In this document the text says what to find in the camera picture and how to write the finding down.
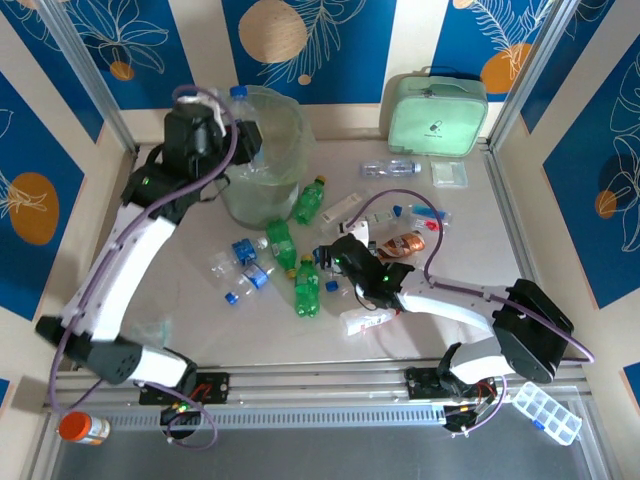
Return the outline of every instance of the crushed plastic bottle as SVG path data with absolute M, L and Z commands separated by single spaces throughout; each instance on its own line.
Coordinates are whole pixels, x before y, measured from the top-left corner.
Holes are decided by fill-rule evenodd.
M 224 278 L 237 269 L 237 266 L 247 267 L 258 258 L 258 253 L 269 246 L 265 237 L 255 240 L 243 238 L 233 244 L 228 250 L 218 252 L 210 259 L 211 271 L 216 278 Z
M 320 311 L 318 300 L 318 273 L 313 266 L 313 256 L 303 255 L 296 274 L 296 313 L 300 317 L 315 317 Z
M 238 301 L 254 295 L 269 282 L 269 276 L 275 269 L 275 260 L 263 255 L 231 282 L 229 292 L 224 296 L 225 300 L 229 305 L 235 305 Z

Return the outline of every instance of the gray floor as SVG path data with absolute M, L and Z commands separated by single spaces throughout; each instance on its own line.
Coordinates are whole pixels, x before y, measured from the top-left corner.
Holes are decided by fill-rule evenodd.
M 203 440 L 206 432 L 191 441 Z M 536 430 L 511 406 L 470 438 L 442 427 L 224 430 L 191 452 L 159 432 L 118 432 L 100 447 L 65 443 L 56 480 L 588 479 L 578 441 Z

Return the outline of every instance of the blue wallpaper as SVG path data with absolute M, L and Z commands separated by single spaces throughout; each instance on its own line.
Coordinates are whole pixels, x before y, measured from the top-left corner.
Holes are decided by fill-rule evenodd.
M 104 120 L 37 12 L 16 0 L 0 0 L 0 9 L 95 142 Z
M 222 0 L 240 84 L 303 104 L 378 103 L 396 0 Z
M 640 37 L 544 170 L 598 306 L 640 287 Z
M 36 11 L 0 0 L 14 28 L 61 94 L 77 80 Z M 171 92 L 193 83 L 168 0 L 69 0 L 61 3 L 123 110 L 168 108 Z
M 549 63 L 522 107 L 522 119 L 529 132 L 536 128 L 613 2 L 614 0 L 582 0 L 578 5 L 564 35 L 551 54 Z
M 0 306 L 32 320 L 84 174 L 0 74 Z
M 489 101 L 503 101 L 553 0 L 451 0 L 433 65 L 480 77 Z

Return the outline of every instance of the trash item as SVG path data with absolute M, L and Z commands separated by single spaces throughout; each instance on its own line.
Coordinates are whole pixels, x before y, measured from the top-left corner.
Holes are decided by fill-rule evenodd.
M 215 185 L 236 222 L 263 230 L 271 220 L 291 215 L 315 139 L 298 102 L 265 87 L 250 85 L 247 91 L 260 118 L 264 165 L 230 165 L 225 170 L 230 183 L 221 178 Z
M 526 382 L 513 406 L 530 418 L 536 428 L 553 438 L 560 445 L 571 445 L 582 427 L 582 419 L 547 395 L 532 382 Z
M 464 162 L 431 162 L 431 173 L 436 187 L 469 186 Z
M 326 179 L 322 175 L 318 175 L 313 183 L 304 187 L 302 195 L 293 208 L 293 218 L 299 225 L 309 225 L 320 209 L 322 200 L 324 200 L 325 183 Z
M 409 205 L 403 207 L 400 205 L 394 205 L 393 212 L 397 218 L 404 218 L 409 223 L 409 228 L 417 230 L 430 230 L 437 232 L 440 230 L 436 215 L 431 208 L 426 205 Z M 451 214 L 444 210 L 438 210 L 438 216 L 442 221 L 444 232 L 446 233 L 451 224 Z
M 350 337 L 358 333 L 364 333 L 368 328 L 382 325 L 394 318 L 397 314 L 398 312 L 393 309 L 377 308 L 375 310 L 368 310 L 360 307 L 342 312 L 340 314 L 340 320 L 342 320 L 347 328 L 347 336 Z
M 335 232 L 338 224 L 347 220 L 349 215 L 353 216 L 357 213 L 369 198 L 371 198 L 369 190 L 358 190 L 336 202 L 320 214 L 320 230 L 325 233 Z
M 382 260 L 402 258 L 411 255 L 413 252 L 424 250 L 425 242 L 422 234 L 418 230 L 405 233 L 385 242 L 378 247 L 378 257 Z
M 258 252 L 269 246 L 265 237 L 255 240 L 243 238 L 233 244 L 229 250 L 218 252 L 211 256 L 209 264 L 216 278 L 223 278 L 236 270 L 237 266 L 246 267 L 255 262 Z
M 260 136 L 262 136 L 262 130 L 260 129 L 261 122 L 260 116 L 255 108 L 251 106 L 249 103 L 249 92 L 245 85 L 236 85 L 235 87 L 231 87 L 229 89 L 229 94 L 231 95 L 231 103 L 229 104 L 229 109 L 231 110 L 231 114 L 236 119 L 236 121 L 243 122 L 255 122 L 258 127 L 258 131 L 260 132 Z M 260 147 L 260 150 L 251 160 L 252 168 L 262 168 L 264 166 L 264 146 Z
M 273 256 L 280 266 L 284 268 L 287 278 L 295 278 L 298 253 L 287 224 L 283 220 L 274 220 L 269 223 L 267 225 L 267 237 L 271 243 Z
M 487 116 L 481 81 L 410 76 L 398 83 L 389 150 L 406 155 L 464 157 Z
M 100 445 L 111 433 L 111 424 L 106 418 L 95 417 L 84 412 L 66 414 L 58 425 L 58 435 L 63 440 L 86 445 Z
M 408 158 L 375 160 L 360 165 L 360 173 L 365 178 L 410 177 L 421 170 L 422 165 Z
M 300 317 L 315 317 L 320 311 L 318 300 L 318 273 L 313 256 L 303 255 L 296 274 L 296 313 Z
M 229 305 L 235 305 L 238 300 L 253 295 L 269 282 L 269 276 L 275 269 L 275 260 L 262 255 L 231 282 L 229 292 L 224 296 L 225 300 Z

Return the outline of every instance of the bottle label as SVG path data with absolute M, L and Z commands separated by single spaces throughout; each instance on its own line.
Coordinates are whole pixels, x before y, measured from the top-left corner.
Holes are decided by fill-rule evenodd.
M 253 245 L 251 245 L 251 241 L 248 238 L 234 243 L 233 245 L 231 245 L 231 247 L 233 248 L 236 257 L 238 257 L 240 265 L 242 265 L 243 267 L 246 267 L 250 263 L 255 262 L 255 260 L 258 258 L 258 255 L 256 254 L 256 251 L 253 248 Z
M 347 198 L 340 200 L 333 207 L 327 208 L 322 215 L 320 215 L 320 218 L 326 223 L 331 223 L 336 218 L 342 218 L 347 215 L 347 212 L 361 201 L 362 197 L 360 195 L 352 193 Z
M 273 252 L 273 256 L 277 257 L 282 252 L 286 252 L 293 248 L 293 243 L 290 240 L 283 240 L 282 242 L 274 243 L 271 245 L 271 251 Z
M 253 286 L 258 290 L 260 290 L 269 281 L 269 275 L 267 275 L 264 270 L 262 270 L 256 264 L 253 264 L 249 268 L 247 268 L 243 272 L 243 275 L 247 278 L 247 280 L 253 283 Z

